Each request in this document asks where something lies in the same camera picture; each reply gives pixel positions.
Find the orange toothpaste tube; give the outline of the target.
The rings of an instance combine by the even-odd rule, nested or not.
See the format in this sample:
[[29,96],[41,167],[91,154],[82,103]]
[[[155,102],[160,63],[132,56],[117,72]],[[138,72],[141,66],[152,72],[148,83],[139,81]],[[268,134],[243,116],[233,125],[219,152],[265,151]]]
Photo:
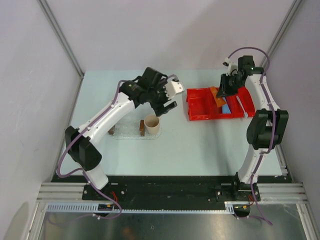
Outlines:
[[210,92],[211,92],[211,94],[212,94],[212,96],[214,98],[216,106],[218,108],[221,108],[221,107],[223,107],[224,105],[227,104],[227,102],[222,97],[218,97],[218,89],[216,87],[212,86],[209,89],[210,89]]

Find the beige cup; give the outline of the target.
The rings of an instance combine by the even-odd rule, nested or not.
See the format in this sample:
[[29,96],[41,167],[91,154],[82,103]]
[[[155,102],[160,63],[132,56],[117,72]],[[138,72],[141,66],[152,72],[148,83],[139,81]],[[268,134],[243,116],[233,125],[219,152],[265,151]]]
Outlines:
[[148,115],[144,118],[144,125],[147,132],[150,135],[155,136],[160,130],[160,119],[154,114]]

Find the red plastic organizer bin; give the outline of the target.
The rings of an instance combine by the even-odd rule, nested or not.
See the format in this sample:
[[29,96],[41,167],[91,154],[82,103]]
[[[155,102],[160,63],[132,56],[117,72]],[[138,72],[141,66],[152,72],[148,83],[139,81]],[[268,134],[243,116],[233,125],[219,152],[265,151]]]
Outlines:
[[245,87],[240,88],[236,95],[225,97],[231,114],[222,114],[222,109],[221,107],[217,107],[210,87],[188,88],[186,102],[188,105],[189,120],[202,121],[244,118],[244,112],[238,103],[236,96],[239,96],[248,113],[248,117],[252,118],[255,115],[256,109],[251,95]]

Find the clear acrylic toothbrush stand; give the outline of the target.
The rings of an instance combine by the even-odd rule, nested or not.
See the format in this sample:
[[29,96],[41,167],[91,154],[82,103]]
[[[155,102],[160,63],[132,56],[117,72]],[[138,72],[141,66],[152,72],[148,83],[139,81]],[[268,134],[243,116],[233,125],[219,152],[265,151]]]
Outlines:
[[108,134],[115,138],[139,138],[146,134],[143,120],[121,120],[117,122],[109,131]]

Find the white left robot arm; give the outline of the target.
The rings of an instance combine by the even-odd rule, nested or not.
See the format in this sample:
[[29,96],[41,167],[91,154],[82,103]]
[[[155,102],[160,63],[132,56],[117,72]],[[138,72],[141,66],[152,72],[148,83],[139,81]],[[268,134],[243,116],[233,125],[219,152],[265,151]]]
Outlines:
[[94,186],[93,194],[100,200],[110,196],[108,177],[100,165],[102,154],[97,144],[124,116],[148,103],[155,115],[167,114],[178,104],[173,98],[185,90],[176,75],[166,75],[147,67],[141,76],[133,80],[120,80],[113,99],[94,117],[75,128],[69,126],[65,132],[65,151],[88,177]]

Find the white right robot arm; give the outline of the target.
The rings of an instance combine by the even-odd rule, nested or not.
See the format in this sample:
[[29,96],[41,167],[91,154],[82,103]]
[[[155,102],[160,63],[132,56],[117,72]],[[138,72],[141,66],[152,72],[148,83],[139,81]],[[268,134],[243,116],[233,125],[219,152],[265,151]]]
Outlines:
[[229,186],[215,191],[217,201],[247,201],[259,197],[257,181],[267,155],[282,142],[289,113],[282,110],[272,97],[267,84],[266,70],[255,65],[253,56],[244,55],[233,63],[227,57],[223,65],[218,97],[231,97],[244,87],[250,93],[255,114],[246,131],[249,144],[245,160]]

